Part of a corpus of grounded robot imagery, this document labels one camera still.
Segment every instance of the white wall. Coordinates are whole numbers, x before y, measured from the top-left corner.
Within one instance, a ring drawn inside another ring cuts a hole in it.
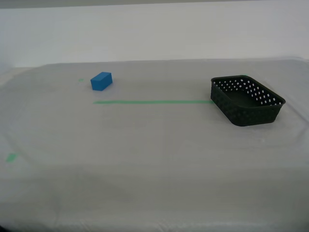
[[[0,46],[17,67],[115,60],[309,58],[308,12],[308,0],[2,9]]]

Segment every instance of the blue foam block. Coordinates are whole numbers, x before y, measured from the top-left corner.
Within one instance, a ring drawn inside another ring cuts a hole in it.
[[[112,83],[112,74],[110,72],[101,72],[90,80],[93,90],[102,91]]]

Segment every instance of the basket rim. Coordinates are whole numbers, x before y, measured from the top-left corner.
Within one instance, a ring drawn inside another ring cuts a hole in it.
[[[275,93],[274,91],[270,90],[269,88],[267,88],[266,86],[264,86],[263,84],[261,84],[260,82],[258,82],[257,80],[253,79],[252,77],[250,76],[247,76],[247,75],[235,75],[235,76],[222,76],[222,77],[214,77],[211,79],[211,85],[214,87],[214,88],[217,88],[218,90],[220,90],[222,93],[224,93],[221,89],[219,89],[219,87],[217,87],[213,82],[215,80],[220,80],[220,79],[227,79],[227,78],[235,78],[235,77],[243,77],[243,78],[246,78],[246,79],[250,79],[252,81],[254,81],[255,83],[258,83],[260,84],[261,86],[263,86],[263,88],[265,88],[267,91],[269,91],[271,94],[273,94],[275,97],[279,98],[280,101],[282,102],[281,104],[279,105],[263,105],[263,106],[255,106],[255,107],[243,107],[243,106],[240,106],[238,104],[235,104],[234,102],[232,102],[234,105],[236,105],[237,107],[241,107],[241,108],[245,108],[245,109],[260,109],[260,108],[273,108],[273,107],[282,107],[286,101],[283,97],[279,96],[277,93]]]

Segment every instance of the green tape line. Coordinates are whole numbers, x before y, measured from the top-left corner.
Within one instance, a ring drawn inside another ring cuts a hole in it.
[[[213,104],[213,101],[94,101],[93,104]]]
[[[15,153],[10,153],[8,157],[6,158],[6,162],[7,163],[13,162],[17,158],[17,156],[18,155]]]

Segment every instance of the black plastic basket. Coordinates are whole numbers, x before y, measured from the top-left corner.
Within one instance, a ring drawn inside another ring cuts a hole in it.
[[[248,76],[216,77],[211,80],[211,99],[236,126],[275,121],[285,100]]]

